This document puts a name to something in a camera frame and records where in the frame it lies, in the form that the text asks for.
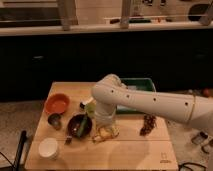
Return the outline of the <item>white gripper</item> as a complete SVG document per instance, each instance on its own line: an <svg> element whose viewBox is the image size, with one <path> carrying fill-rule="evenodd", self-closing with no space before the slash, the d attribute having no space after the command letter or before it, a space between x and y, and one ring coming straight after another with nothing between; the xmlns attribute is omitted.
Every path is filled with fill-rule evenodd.
<svg viewBox="0 0 213 171"><path fill-rule="evenodd" d="M95 121L98 126L110 126L115 123L116 106L97 102L95 107ZM113 137L119 135L119 129L116 125L110 127ZM101 136L100 128L96 129L95 135L92 137L94 143L103 142L104 138Z"/></svg>

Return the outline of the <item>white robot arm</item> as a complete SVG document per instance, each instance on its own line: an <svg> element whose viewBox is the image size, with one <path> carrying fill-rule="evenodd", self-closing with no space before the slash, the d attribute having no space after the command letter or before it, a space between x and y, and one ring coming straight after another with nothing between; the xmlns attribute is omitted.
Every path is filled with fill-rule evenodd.
<svg viewBox="0 0 213 171"><path fill-rule="evenodd" d="M127 89L115 74L108 74L91 88L96 100L95 120L98 126L112 126L118 106L136 109L213 136L213 98L187 94Z"/></svg>

